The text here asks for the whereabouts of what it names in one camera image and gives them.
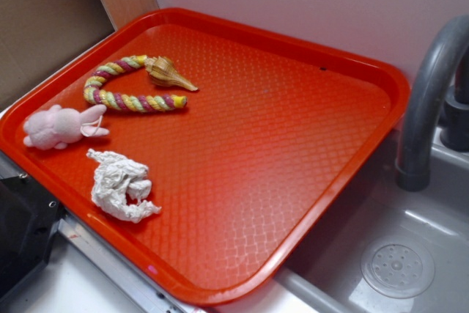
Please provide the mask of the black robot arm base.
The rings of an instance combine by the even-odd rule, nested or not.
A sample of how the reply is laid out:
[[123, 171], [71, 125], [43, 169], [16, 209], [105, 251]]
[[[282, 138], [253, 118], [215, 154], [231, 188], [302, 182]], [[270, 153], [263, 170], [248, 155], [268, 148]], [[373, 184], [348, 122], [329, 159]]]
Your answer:
[[48, 265], [63, 212], [28, 174], [1, 180], [1, 301]]

